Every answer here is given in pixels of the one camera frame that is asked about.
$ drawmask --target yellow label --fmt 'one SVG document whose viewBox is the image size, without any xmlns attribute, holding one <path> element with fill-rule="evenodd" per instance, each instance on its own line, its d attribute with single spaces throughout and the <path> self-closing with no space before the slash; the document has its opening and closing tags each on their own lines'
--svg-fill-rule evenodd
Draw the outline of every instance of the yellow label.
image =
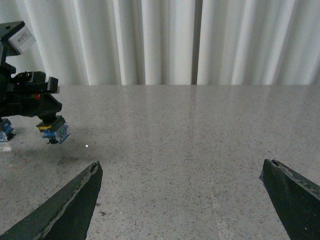
<svg viewBox="0 0 320 240">
<path fill-rule="evenodd" d="M 40 130 L 46 130 L 46 129 L 50 129 L 52 126 L 40 126 L 39 129 Z"/>
</svg>

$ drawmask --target table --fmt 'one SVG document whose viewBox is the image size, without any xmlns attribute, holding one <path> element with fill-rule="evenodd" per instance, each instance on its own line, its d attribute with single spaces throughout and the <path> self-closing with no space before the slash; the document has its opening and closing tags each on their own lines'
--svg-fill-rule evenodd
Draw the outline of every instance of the table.
<svg viewBox="0 0 320 240">
<path fill-rule="evenodd" d="M 63 144 L 47 145 L 36 117 L 9 118 L 1 233 L 94 161 L 91 240 L 288 240 L 259 180 L 264 159 L 320 185 L 319 86 L 63 86 L 55 97 Z"/>
</svg>

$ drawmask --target granite countertop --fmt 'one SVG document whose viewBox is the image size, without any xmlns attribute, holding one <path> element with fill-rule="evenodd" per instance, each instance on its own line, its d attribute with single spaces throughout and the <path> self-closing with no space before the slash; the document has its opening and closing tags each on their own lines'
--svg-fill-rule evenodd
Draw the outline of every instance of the granite countertop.
<svg viewBox="0 0 320 240">
<path fill-rule="evenodd" d="M 100 161 L 87 239 L 289 237 L 259 180 L 276 159 L 320 185 L 319 86 L 63 86 L 71 135 L 36 117 L 0 144 L 0 233 Z"/>
</svg>

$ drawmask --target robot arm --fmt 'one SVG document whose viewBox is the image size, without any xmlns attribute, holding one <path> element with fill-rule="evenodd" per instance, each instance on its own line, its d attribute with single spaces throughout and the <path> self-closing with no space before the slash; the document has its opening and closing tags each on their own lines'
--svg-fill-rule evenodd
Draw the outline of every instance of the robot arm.
<svg viewBox="0 0 320 240">
<path fill-rule="evenodd" d="M 14 66 L 6 63 L 6 57 L 25 52 L 35 38 L 23 21 L 0 24 L 0 142 L 11 139 L 15 132 L 8 116 L 38 116 L 37 125 L 48 143 L 62 143 L 69 135 L 69 127 L 62 116 L 56 116 L 62 104 L 51 94 L 59 93 L 58 79 L 41 71 L 22 72 L 15 77 Z"/>
</svg>

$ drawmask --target white curtain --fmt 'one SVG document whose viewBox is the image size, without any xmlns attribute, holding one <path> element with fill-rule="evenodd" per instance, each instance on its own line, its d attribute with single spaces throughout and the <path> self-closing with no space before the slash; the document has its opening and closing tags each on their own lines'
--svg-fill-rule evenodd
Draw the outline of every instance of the white curtain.
<svg viewBox="0 0 320 240">
<path fill-rule="evenodd" d="M 60 85 L 189 85 L 195 1 L 0 0 L 0 23 L 37 40 L 7 62 Z M 320 82 L 319 0 L 203 0 L 201 16 L 197 84 Z"/>
</svg>

